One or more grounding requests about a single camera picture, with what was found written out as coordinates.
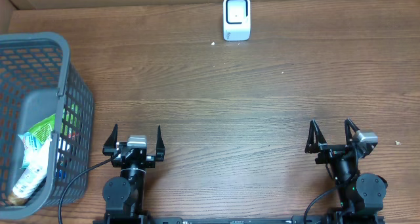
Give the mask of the blue snack wrapper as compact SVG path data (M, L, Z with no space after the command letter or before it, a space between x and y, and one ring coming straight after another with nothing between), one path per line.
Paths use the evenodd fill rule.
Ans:
M60 150L70 152L72 155L77 154L77 149L71 144L68 144L65 140L59 137L58 141L58 153L57 153L57 164L63 168L66 168L71 162L71 158L67 158L65 154L62 154ZM56 175L58 179L63 180L66 178L66 171L63 171L61 168L56 169Z

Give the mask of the green snack bag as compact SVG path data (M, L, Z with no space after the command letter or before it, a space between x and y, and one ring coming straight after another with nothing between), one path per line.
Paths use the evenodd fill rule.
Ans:
M70 110L63 109L63 118L66 122L69 122L71 126L76 127L78 124L78 119L76 118L78 111L78 106L72 104ZM56 114L52 114L48 118L36 123L28 129L28 132L39 142L44 143L54 130L55 116ZM70 126L64 124L62 124L60 132L69 139L74 139L75 136L78 135L78 133L76 133Z

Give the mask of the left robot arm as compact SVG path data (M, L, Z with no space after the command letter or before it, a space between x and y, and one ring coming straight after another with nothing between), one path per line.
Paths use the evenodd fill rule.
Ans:
M109 179L102 189L106 202L101 223L147 223L149 214L142 209L146 170L164 161L165 145L161 128L157 129L156 153L147 154L147 138L131 135L127 141L117 140L115 125L104 143L102 153L111 158L111 164L120 169L118 176Z

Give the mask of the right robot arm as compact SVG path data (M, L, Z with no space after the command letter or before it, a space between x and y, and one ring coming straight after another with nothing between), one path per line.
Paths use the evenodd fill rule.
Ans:
M316 120L310 121L307 154L316 154L316 164L323 164L335 186L317 196L307 206L303 223L384 223L378 215L387 193L387 180L373 173L361 173L359 162L378 145L373 131L361 130L350 118L344 121L345 143L329 145ZM311 207L327 195L337 192L338 208L330 208L321 217L309 215Z

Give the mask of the white tube with gold cap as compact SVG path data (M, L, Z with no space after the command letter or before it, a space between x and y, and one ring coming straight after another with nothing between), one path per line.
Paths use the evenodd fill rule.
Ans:
M12 205L24 205L44 178L46 178L49 163L49 147L51 142L52 139L48 138L41 146L40 150L32 155L30 164L17 180L11 193L7 197L7 200Z

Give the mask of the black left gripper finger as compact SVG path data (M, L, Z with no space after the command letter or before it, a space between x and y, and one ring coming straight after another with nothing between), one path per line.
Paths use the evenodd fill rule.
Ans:
M156 162L163 162L165 157L165 145L163 142L163 138L161 136L161 126L159 125L157 128L157 142L156 142L156 155L155 161Z
M117 152L117 131L118 125L115 124L110 136L103 145L103 155L113 156Z

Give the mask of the light blue tissue pack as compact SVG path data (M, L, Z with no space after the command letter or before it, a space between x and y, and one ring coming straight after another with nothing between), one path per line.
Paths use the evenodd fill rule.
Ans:
M22 169L26 169L36 158L43 144L30 132L18 136L24 145Z

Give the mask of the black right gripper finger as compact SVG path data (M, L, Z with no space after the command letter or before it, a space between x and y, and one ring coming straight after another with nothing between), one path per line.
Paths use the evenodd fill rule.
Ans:
M352 132L357 132L360 129L355 125L355 123L350 118L347 118L344 121L344 125L345 125L346 144L350 145L352 142Z
M327 146L327 142L316 120L311 120L309 126L308 139L304 151L310 154L319 153L324 146Z

